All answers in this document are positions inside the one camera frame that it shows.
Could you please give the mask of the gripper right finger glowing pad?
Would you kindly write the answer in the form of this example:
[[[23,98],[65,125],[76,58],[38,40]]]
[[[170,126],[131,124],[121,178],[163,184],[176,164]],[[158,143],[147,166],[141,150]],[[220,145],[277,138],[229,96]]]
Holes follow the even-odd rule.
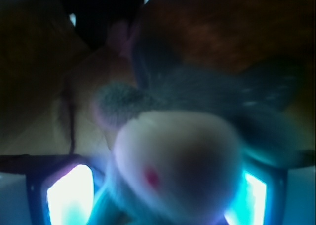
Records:
[[[224,215],[225,225],[314,225],[316,223],[315,151],[288,169],[254,160],[244,167],[238,194]]]

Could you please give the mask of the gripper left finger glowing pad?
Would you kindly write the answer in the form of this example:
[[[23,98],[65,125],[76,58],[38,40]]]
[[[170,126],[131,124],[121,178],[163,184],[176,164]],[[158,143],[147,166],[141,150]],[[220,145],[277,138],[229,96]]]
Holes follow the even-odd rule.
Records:
[[[2,155],[2,225],[85,225],[104,173],[72,155]]]

